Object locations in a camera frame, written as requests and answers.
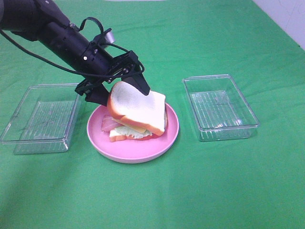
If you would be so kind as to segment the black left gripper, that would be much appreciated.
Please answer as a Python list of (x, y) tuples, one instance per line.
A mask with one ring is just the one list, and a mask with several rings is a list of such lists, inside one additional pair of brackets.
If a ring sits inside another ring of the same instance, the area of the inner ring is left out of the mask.
[(145, 96), (149, 94), (150, 87), (142, 74), (144, 67), (138, 56), (132, 50), (118, 48), (124, 53), (112, 57), (93, 42), (77, 42), (79, 58), (76, 70), (85, 79), (78, 84), (75, 92), (85, 94), (86, 102), (107, 106), (109, 91), (102, 83), (111, 83), (116, 78), (121, 78)]

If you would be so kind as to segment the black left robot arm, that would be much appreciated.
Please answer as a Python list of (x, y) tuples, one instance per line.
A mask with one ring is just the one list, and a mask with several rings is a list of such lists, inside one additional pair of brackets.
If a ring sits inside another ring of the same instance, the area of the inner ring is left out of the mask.
[(138, 56), (129, 50), (112, 57), (105, 51), (114, 46), (115, 39), (110, 28), (93, 17), (87, 17), (77, 27), (62, 13), (52, 0), (2, 0), (0, 2), (0, 33), (25, 53), (64, 71), (59, 66), (17, 44), (5, 31), (10, 31), (29, 41), (39, 41), (67, 63), (73, 74), (82, 75), (75, 92), (86, 95), (85, 100), (106, 105), (109, 92), (102, 84), (116, 78), (129, 83), (142, 94), (148, 95), (144, 66)]

